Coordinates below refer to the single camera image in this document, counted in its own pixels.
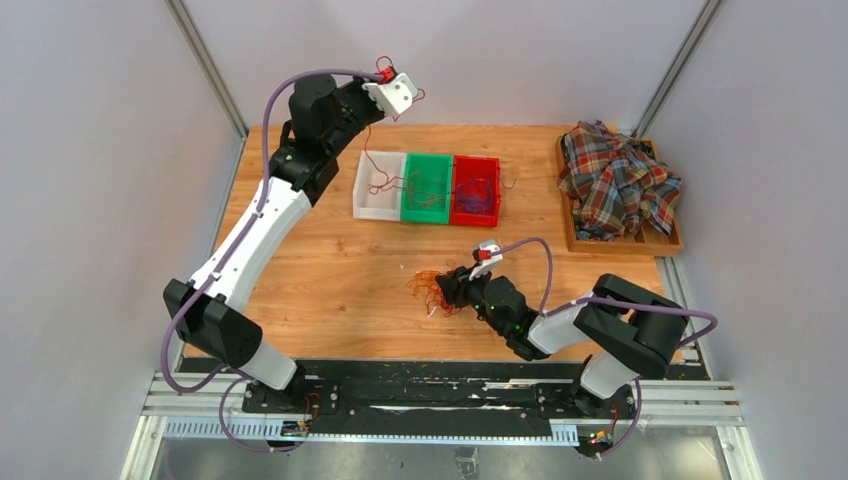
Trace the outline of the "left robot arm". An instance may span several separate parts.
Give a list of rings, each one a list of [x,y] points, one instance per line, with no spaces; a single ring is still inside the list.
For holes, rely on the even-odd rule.
[[[178,337],[268,387],[268,400],[279,411],[293,413],[304,405],[302,370],[245,316],[249,297],[282,241],[335,178],[339,155],[370,125],[402,115],[422,93],[392,67],[377,73],[312,70],[275,88],[262,118],[262,177],[254,197],[190,279],[173,279],[164,289],[171,321],[160,362],[173,390],[192,393],[210,381],[187,386],[173,378],[168,349]]]

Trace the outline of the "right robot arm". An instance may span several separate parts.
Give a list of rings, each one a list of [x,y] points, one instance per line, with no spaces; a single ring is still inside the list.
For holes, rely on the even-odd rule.
[[[518,357],[542,360],[591,341],[599,353],[585,360],[571,390],[574,408],[595,417],[634,379],[661,379],[688,327],[679,305],[613,274],[584,296],[548,312],[529,307],[506,277],[478,278],[465,267],[435,277],[447,306],[471,308]]]

